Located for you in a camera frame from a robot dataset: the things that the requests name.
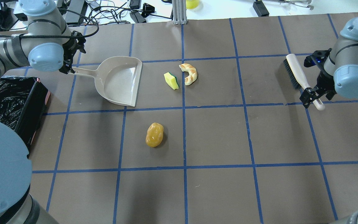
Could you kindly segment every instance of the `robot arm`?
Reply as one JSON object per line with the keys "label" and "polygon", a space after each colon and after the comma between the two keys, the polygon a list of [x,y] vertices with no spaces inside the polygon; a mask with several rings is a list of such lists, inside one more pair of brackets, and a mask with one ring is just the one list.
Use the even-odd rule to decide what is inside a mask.
{"label": "robot arm", "polygon": [[304,66],[314,65],[320,69],[317,85],[304,90],[300,97],[306,108],[325,94],[328,100],[335,94],[358,98],[358,17],[346,23],[332,49],[306,57]]}
{"label": "robot arm", "polygon": [[79,36],[71,33],[53,0],[19,0],[28,17],[28,34],[0,40],[0,78],[13,68],[31,66],[39,71],[71,71],[77,49],[84,52],[84,38],[26,38],[26,36]]}
{"label": "robot arm", "polygon": [[358,98],[358,17],[347,22],[324,64],[333,75],[335,91],[346,98]]}

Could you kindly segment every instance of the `brush handle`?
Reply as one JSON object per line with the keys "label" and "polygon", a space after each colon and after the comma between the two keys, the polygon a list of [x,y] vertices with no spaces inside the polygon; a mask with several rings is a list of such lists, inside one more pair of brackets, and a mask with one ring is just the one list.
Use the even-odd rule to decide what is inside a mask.
{"label": "brush handle", "polygon": [[73,70],[75,71],[74,75],[96,78],[96,70],[89,70],[85,68],[76,68],[76,67],[73,67]]}
{"label": "brush handle", "polygon": [[[294,77],[297,80],[297,82],[302,86],[303,89],[311,88],[311,86],[307,82],[307,78],[302,70],[301,65],[296,59],[296,56],[294,54],[289,54],[286,56],[286,58],[288,61],[288,65],[290,65],[291,71],[294,74]],[[325,109],[325,105],[320,99],[313,100],[313,104],[318,110]]]}

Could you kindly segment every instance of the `metal post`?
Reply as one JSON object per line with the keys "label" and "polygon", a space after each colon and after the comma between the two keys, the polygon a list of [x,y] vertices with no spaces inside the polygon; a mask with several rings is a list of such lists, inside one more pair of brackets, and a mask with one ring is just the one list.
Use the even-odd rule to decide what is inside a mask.
{"label": "metal post", "polygon": [[173,24],[187,24],[186,0],[172,0]]}

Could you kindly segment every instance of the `black trash bag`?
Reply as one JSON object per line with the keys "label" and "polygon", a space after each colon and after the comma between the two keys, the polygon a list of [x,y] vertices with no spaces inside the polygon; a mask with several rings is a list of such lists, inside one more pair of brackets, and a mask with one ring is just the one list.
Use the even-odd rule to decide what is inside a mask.
{"label": "black trash bag", "polygon": [[0,122],[15,129],[37,78],[4,77],[0,80]]}
{"label": "black trash bag", "polygon": [[48,89],[36,77],[3,76],[0,80],[0,122],[30,148],[45,110]]}

